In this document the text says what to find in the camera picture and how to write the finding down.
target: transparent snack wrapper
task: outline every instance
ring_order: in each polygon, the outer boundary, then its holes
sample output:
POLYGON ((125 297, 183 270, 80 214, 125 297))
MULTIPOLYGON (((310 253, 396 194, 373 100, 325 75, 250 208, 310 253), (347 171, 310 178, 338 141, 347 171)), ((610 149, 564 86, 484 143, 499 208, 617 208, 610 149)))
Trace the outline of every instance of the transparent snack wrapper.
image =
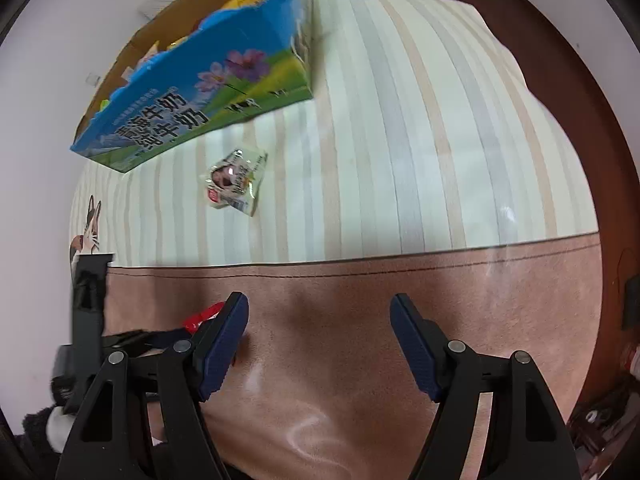
POLYGON ((214 208, 230 205, 252 216, 266 163, 264 150, 245 146, 219 160, 202 177, 209 205, 214 208))

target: rabbit illustration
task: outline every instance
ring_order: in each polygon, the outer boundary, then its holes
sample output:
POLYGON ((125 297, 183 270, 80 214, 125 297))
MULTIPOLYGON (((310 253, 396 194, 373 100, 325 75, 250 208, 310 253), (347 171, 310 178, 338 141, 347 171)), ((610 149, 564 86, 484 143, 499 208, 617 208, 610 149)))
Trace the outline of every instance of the rabbit illustration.
POLYGON ((94 207, 94 196, 91 195, 89 199, 89 209, 86 213, 84 232, 81 235, 75 236, 74 239, 71 240, 69 247, 69 260, 72 268, 76 254, 93 254, 94 251, 100 250, 98 243, 98 219, 100 218, 101 207, 102 201, 98 202, 98 205, 94 207))

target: pink flower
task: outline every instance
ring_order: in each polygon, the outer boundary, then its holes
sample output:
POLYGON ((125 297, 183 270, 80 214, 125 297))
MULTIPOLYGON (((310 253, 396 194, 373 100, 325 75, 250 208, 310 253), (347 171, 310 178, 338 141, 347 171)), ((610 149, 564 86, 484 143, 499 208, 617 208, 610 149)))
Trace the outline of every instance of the pink flower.
POLYGON ((195 87, 201 92, 211 92, 219 89, 226 82, 227 71, 220 63, 211 63, 211 72, 200 72, 198 77, 202 81, 198 81, 195 87))
POLYGON ((225 65, 238 79, 255 83, 269 73, 270 67, 264 60, 265 55, 263 51, 254 48, 246 50, 244 56, 237 50, 232 50, 226 55, 225 65))

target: black device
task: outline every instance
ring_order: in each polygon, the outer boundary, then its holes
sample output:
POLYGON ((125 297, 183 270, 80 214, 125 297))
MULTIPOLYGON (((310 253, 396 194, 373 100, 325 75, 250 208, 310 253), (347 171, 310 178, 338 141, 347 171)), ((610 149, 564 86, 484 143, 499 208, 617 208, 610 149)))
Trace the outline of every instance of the black device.
MULTIPOLYGON (((58 380, 69 390, 65 409, 79 409, 56 480, 164 480, 166 468, 158 470, 152 453, 149 394, 161 403, 172 478, 229 480, 199 403, 222 386, 248 322, 247 298, 232 293, 191 338, 181 330, 103 337, 108 261, 109 255, 81 255, 76 267, 74 339, 63 352, 74 365, 59 363, 58 380), (142 355, 148 348, 164 351, 142 355), (64 375, 70 369, 74 378, 64 375)), ((562 416, 529 354, 477 354, 423 319, 405 294, 393 297, 390 323, 418 388, 439 403, 409 480, 460 478, 485 392, 494 396, 479 479, 580 478, 562 416)))

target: striped fabric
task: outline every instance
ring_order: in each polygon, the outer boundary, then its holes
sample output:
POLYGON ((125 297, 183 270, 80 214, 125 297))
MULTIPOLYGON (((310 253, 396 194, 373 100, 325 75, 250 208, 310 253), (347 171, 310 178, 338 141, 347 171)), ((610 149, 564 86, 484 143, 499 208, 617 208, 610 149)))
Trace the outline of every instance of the striped fabric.
POLYGON ((123 267, 310 262, 597 231, 558 122, 478 12, 452 0, 314 0, 314 94, 126 174, 89 162, 70 238, 101 201, 123 267), (256 213, 207 205, 200 176, 238 144, 269 153, 256 213))

